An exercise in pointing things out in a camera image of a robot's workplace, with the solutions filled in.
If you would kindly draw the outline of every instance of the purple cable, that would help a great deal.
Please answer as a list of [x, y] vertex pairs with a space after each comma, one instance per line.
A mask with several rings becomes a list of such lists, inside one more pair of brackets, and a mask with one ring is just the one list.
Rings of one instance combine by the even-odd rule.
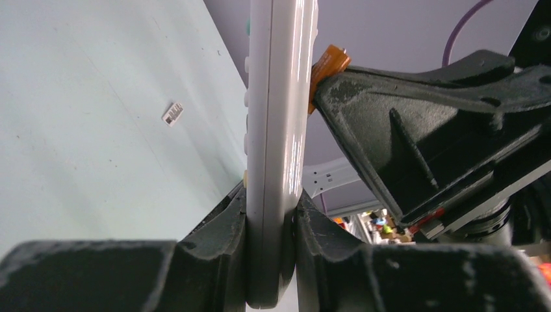
[[461, 32], [461, 29], [463, 29], [463, 26], [470, 20], [470, 18], [475, 15], [481, 8], [483, 8], [488, 3], [492, 2], [493, 0], [480, 0], [479, 3], [476, 3], [474, 7], [472, 7], [465, 15], [459, 20], [459, 23], [454, 28], [454, 31], [450, 34], [450, 37], [448, 38], [448, 42], [446, 43], [446, 47], [444, 48], [444, 56], [442, 57], [442, 67], [450, 65], [450, 57], [452, 55], [452, 49], [454, 48], [455, 40], [457, 39], [457, 36]]
[[322, 201], [322, 207], [324, 208], [324, 213], [327, 216], [327, 205], [326, 205], [326, 199], [324, 198], [324, 194], [320, 194], [320, 200]]

